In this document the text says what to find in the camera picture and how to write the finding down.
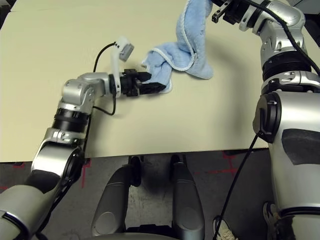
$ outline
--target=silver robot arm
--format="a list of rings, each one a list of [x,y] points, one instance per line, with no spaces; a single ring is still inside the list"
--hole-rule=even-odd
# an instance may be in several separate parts
[[[133,50],[124,37],[115,42],[114,48],[111,61],[126,61]],[[118,63],[112,65],[119,71]],[[134,69],[117,72],[116,76],[117,79],[106,72],[91,72],[64,84],[52,127],[46,130],[28,179],[0,194],[1,240],[29,240],[42,230],[51,211],[79,179],[95,100],[120,94],[132,97],[158,93],[166,87],[143,83],[151,75]]]
[[[269,144],[273,193],[281,216],[281,239],[317,240],[320,236],[320,78],[311,72],[268,13],[247,1],[213,0],[223,19],[262,40],[263,84],[253,129]],[[304,14],[280,1],[254,0],[282,18],[295,42],[307,53]]]

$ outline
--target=shoe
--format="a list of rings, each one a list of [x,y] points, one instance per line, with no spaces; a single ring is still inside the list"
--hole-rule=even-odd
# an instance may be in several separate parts
[[[213,219],[213,235],[215,235],[216,233],[219,219],[220,219],[219,215]],[[232,233],[227,222],[223,219],[221,221],[216,240],[238,240],[238,238],[236,238]]]
[[[263,204],[263,217],[268,227],[267,240],[277,240],[276,222],[280,219],[277,207],[274,203],[267,201]]]

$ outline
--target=red tape marking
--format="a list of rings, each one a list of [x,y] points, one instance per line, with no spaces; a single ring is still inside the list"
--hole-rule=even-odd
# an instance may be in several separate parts
[[[91,167],[91,159],[88,159],[88,162],[86,165],[82,167],[82,179],[81,179],[81,188],[83,189],[85,187],[85,181],[86,181],[86,169]]]
[[[222,169],[222,170],[210,170],[205,171],[206,174],[226,174],[226,173],[236,173],[238,168],[228,168],[228,169]]]
[[[228,163],[229,163],[230,169],[232,170],[234,167],[232,166],[232,161],[231,161],[231,159],[228,159]],[[234,173],[233,171],[231,171],[231,174],[232,174],[232,177],[235,176],[235,173]]]
[[[13,165],[14,169],[23,169],[25,167],[25,163],[23,162],[20,166]]]
[[[222,157],[223,157],[224,159],[234,159],[236,156],[234,156],[234,155],[227,155],[227,154],[225,154],[225,151],[222,151]]]

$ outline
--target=gray floor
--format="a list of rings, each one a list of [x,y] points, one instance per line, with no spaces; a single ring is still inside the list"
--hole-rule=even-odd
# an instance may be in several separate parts
[[[140,187],[131,187],[126,226],[170,225],[172,187],[169,183],[170,154],[147,155]],[[243,154],[226,157],[221,151],[186,153],[206,219],[206,240],[213,237],[212,220],[222,209],[229,186]],[[76,240],[89,237],[91,221],[102,191],[114,171],[127,163],[127,157],[95,158],[85,168],[43,231],[49,240]],[[31,163],[23,167],[0,164],[0,193],[23,183]],[[262,205],[272,201],[270,156],[268,151],[252,153],[232,194],[225,219],[235,235],[246,240],[265,240],[266,225]]]

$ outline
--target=white connector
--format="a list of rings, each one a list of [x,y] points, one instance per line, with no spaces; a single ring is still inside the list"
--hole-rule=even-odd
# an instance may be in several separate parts
[[[119,37],[113,46],[111,52],[111,67],[115,83],[116,98],[119,98],[121,95],[119,59],[124,62],[127,61],[133,50],[134,46],[124,36]]]

